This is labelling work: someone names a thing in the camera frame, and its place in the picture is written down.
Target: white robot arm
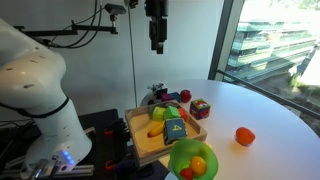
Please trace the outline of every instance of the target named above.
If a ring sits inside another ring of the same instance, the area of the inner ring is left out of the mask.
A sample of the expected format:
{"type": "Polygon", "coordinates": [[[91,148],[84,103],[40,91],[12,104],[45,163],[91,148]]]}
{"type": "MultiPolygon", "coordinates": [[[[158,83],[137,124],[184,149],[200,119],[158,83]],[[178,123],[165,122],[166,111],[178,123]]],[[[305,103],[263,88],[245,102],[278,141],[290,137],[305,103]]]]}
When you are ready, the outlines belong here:
{"type": "Polygon", "coordinates": [[[61,89],[66,71],[63,57],[0,19],[0,103],[32,117],[42,135],[30,146],[23,179],[71,171],[91,150],[72,101],[61,89]]]}

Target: green bowl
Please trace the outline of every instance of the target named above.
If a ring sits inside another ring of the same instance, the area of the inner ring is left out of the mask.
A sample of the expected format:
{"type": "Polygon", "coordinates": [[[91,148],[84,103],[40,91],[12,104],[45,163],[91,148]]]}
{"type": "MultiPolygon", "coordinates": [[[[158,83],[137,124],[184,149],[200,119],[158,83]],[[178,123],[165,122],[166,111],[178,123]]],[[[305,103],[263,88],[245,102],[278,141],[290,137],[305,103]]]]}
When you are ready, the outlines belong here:
{"type": "Polygon", "coordinates": [[[207,171],[202,176],[194,176],[193,179],[209,180],[213,179],[218,172],[218,159],[211,148],[205,143],[194,139],[179,140],[170,151],[169,167],[178,179],[184,180],[180,176],[183,168],[189,167],[193,156],[200,156],[206,161],[207,171]]]}

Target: wooden tray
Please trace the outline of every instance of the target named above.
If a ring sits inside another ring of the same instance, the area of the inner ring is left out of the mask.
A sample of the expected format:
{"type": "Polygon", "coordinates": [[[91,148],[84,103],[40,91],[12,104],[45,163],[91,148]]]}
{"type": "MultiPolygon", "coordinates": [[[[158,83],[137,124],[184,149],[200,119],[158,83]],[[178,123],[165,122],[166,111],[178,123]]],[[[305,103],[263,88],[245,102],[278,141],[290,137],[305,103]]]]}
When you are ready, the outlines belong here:
{"type": "MultiPolygon", "coordinates": [[[[156,106],[167,107],[168,105],[181,107],[177,101],[168,101],[125,111],[125,118],[130,130],[137,164],[139,166],[152,163],[170,153],[170,149],[174,143],[165,145],[162,134],[152,138],[148,138],[147,136],[150,129],[160,123],[151,120],[154,108],[156,106]]],[[[197,120],[195,120],[188,111],[186,112],[189,116],[189,121],[185,123],[188,133],[187,138],[205,141],[207,132],[196,122],[197,120]]]]}

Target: yellow banana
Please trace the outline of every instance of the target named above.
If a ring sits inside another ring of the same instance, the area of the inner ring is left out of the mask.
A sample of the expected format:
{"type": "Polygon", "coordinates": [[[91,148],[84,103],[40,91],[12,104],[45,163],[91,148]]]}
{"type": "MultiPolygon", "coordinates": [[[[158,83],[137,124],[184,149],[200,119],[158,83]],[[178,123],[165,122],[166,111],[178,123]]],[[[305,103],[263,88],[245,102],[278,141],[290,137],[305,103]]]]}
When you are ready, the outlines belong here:
{"type": "Polygon", "coordinates": [[[148,132],[148,137],[155,137],[158,136],[159,134],[163,133],[163,128],[164,128],[164,121],[159,123],[157,126],[155,126],[154,128],[152,128],[149,132],[148,132]]]}

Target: white round table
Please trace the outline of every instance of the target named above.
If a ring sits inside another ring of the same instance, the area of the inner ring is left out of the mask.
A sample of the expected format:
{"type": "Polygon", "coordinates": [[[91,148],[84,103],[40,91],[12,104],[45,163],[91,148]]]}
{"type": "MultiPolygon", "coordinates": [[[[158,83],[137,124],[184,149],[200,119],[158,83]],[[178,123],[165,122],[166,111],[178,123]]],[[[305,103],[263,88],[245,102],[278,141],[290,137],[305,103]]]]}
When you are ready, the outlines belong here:
{"type": "MultiPolygon", "coordinates": [[[[248,89],[209,80],[166,83],[168,92],[188,89],[192,99],[211,104],[210,116],[198,123],[207,131],[219,161],[215,180],[319,180],[320,140],[295,114],[248,89]],[[250,147],[238,144],[235,131],[251,129],[250,147]]],[[[189,110],[189,103],[181,103],[189,110]]],[[[167,165],[168,156],[160,159],[167,165]]],[[[166,179],[176,179],[169,173],[166,179]]]]}

